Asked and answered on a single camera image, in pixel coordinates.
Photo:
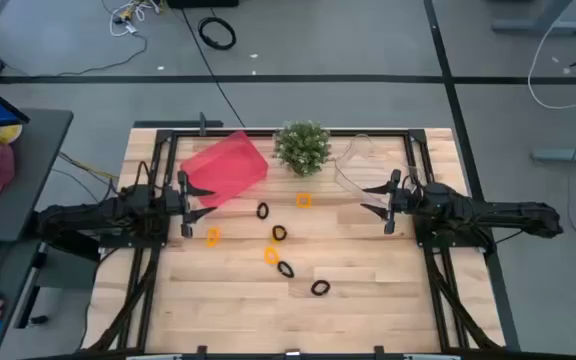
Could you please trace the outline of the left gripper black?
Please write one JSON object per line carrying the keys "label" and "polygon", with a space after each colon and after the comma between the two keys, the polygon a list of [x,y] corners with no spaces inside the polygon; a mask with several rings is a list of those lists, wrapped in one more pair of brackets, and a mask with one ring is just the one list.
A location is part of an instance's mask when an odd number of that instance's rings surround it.
{"label": "left gripper black", "polygon": [[182,170],[177,172],[177,180],[178,190],[174,190],[171,185],[162,188],[164,213],[168,216],[181,216],[181,235],[184,238],[192,238],[193,230],[190,224],[196,223],[203,216],[216,210],[216,207],[190,210],[188,195],[201,197],[214,195],[214,192],[192,185],[187,179],[187,174]]}

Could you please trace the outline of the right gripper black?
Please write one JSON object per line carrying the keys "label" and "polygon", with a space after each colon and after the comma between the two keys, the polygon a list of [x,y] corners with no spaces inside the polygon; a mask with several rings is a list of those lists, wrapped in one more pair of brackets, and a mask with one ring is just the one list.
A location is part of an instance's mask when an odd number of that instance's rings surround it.
{"label": "right gripper black", "polygon": [[390,175],[390,180],[387,181],[385,184],[363,189],[363,192],[365,193],[389,195],[387,209],[379,206],[374,206],[371,204],[361,203],[362,207],[373,212],[383,221],[386,221],[386,224],[384,226],[384,233],[386,235],[394,233],[395,214],[407,213],[413,207],[413,199],[414,199],[413,192],[410,189],[406,188],[405,186],[400,185],[401,175],[402,175],[401,171],[395,169],[392,171]]}

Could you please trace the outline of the clear plastic bin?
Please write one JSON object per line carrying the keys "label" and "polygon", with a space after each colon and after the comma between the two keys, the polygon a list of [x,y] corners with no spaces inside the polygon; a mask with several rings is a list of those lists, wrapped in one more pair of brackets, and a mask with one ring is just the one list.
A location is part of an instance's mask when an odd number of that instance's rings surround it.
{"label": "clear plastic bin", "polygon": [[360,134],[353,137],[345,150],[335,157],[335,181],[360,202],[386,206],[388,194],[366,193],[364,189],[384,185],[393,170],[401,172],[404,188],[414,190],[423,171],[408,162],[403,137],[377,138]]}

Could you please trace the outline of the red translucent plastic bin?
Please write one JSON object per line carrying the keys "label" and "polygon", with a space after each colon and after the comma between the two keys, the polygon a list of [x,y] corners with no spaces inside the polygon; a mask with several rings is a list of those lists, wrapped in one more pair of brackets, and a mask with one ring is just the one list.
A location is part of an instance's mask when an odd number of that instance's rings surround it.
{"label": "red translucent plastic bin", "polygon": [[204,207],[219,207],[264,180],[268,163],[243,131],[237,131],[184,160],[180,169],[196,188],[210,190],[200,196]]}

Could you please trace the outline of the artificial potted plant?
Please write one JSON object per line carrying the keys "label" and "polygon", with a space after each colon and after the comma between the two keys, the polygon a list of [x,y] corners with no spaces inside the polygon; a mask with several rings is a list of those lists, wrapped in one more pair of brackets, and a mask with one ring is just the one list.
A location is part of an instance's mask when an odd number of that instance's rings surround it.
{"label": "artificial potted plant", "polygon": [[330,131],[314,122],[293,122],[274,135],[274,157],[299,177],[319,173],[330,157]]}

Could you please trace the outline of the grey side desk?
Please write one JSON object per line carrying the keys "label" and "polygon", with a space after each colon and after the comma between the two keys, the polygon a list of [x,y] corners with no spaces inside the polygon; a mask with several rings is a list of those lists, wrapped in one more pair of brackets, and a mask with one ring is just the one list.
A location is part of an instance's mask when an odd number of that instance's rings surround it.
{"label": "grey side desk", "polygon": [[0,347],[40,252],[29,229],[36,203],[74,115],[69,110],[26,109],[30,122],[12,143],[15,176],[0,194],[0,293],[5,297]]}

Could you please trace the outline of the black box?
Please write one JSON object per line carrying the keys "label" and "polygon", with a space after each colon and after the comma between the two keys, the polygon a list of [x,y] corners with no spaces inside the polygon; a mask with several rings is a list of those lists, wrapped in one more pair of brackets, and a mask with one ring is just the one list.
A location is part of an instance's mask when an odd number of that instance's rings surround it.
{"label": "black box", "polygon": [[171,8],[220,8],[237,7],[240,0],[166,0]]}

